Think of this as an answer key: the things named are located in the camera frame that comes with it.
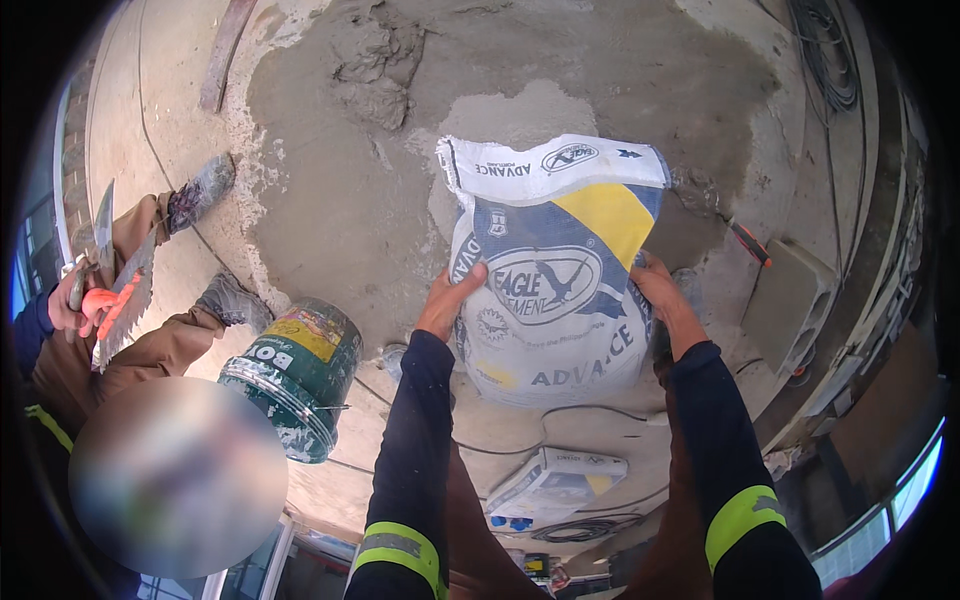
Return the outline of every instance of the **green bucket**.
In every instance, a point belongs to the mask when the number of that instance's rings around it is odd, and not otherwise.
[[[304,298],[242,356],[229,359],[218,381],[263,411],[287,458],[322,463],[337,443],[337,420],[362,349],[360,332],[343,311]]]

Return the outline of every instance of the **reflective stripe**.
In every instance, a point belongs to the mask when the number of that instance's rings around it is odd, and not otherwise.
[[[423,576],[433,596],[445,600],[446,586],[440,577],[440,556],[426,537],[400,523],[380,521],[367,528],[357,555],[356,569],[366,563],[383,561],[402,564]]]
[[[786,527],[777,495],[768,486],[751,486],[727,501],[707,529],[707,562],[710,573],[723,555],[748,531],[763,523]]]
[[[60,429],[60,426],[57,425],[57,421],[50,416],[50,413],[43,410],[39,404],[34,404],[33,406],[27,406],[23,409],[27,414],[27,417],[33,417],[34,419],[39,420],[44,427],[50,430],[50,433],[54,434],[54,437],[57,438],[57,441],[60,442],[67,452],[73,452],[73,440],[70,439],[70,436],[66,435],[66,432]]]

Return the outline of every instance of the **dark blue sleeve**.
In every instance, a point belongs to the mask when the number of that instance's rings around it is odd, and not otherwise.
[[[701,342],[670,371],[705,527],[728,500],[751,486],[773,488],[754,425],[720,348]],[[713,596],[820,598],[820,578],[793,535],[767,522],[728,550],[713,573]]]
[[[367,526],[380,521],[406,525],[424,535],[440,556],[449,585],[446,556],[446,476],[450,462],[450,374],[454,358],[432,333],[416,330],[400,366],[403,377],[373,467]],[[433,598],[421,576],[393,563],[367,563],[350,580],[346,598]]]
[[[54,333],[54,324],[50,323],[50,315],[47,314],[47,299],[50,297],[50,292],[40,292],[31,298],[13,320],[16,366],[24,379],[29,378],[30,373],[33,372],[43,342]]]

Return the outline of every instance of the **bucket label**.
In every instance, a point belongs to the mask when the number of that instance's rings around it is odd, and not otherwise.
[[[344,330],[323,315],[294,308],[267,327],[263,335],[275,335],[296,342],[328,363],[344,338]]]

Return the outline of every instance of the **eagle cement bag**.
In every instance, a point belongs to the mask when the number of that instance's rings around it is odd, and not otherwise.
[[[670,185],[660,153],[568,133],[526,152],[443,137],[437,155],[460,204],[450,279],[489,269],[454,325],[481,396],[550,408],[632,387],[653,317],[629,274]]]

